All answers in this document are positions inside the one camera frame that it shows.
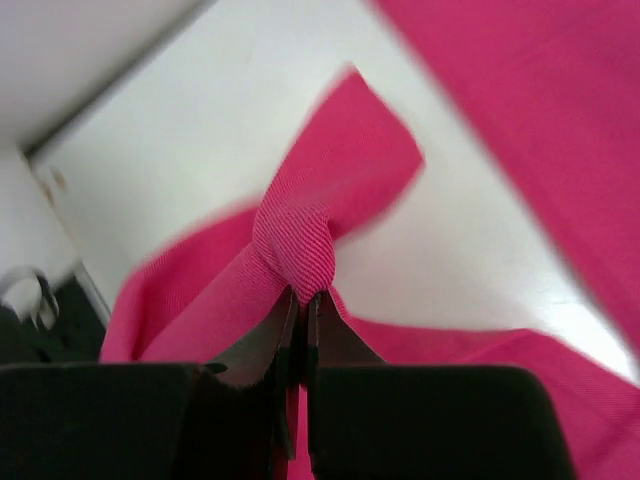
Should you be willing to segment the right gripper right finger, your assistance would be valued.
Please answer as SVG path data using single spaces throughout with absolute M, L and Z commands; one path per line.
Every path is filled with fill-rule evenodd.
M 307 320 L 308 451 L 313 465 L 348 463 L 372 391 L 372 374 L 386 362 L 343 320 L 327 292 L 309 305 Z

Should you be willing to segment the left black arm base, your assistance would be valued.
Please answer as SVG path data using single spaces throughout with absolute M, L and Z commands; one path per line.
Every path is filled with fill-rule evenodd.
M 35 299 L 20 314 L 7 300 L 21 284 L 35 288 Z M 95 362 L 105 337 L 98 311 L 77 278 L 52 287 L 33 267 L 1 275 L 1 363 Z

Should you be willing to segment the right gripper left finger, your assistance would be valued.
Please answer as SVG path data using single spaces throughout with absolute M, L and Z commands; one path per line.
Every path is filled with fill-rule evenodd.
M 287 287 L 264 320 L 214 359 L 226 367 L 216 375 L 227 388 L 223 418 L 245 423 L 255 434 L 268 429 L 287 460 L 296 457 L 298 314 L 296 295 Z

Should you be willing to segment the magenta pink trousers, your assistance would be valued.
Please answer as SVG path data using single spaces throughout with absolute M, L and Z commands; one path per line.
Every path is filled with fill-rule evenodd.
M 385 1 L 553 241 L 639 341 L 639 5 L 635 1 Z M 262 202 L 139 268 L 116 301 L 105 362 L 208 360 L 285 289 L 330 289 L 335 242 L 423 166 L 357 73 L 321 104 Z M 346 323 L 402 364 L 518 365 L 550 393 L 582 479 L 639 475 L 639 391 L 530 330 Z

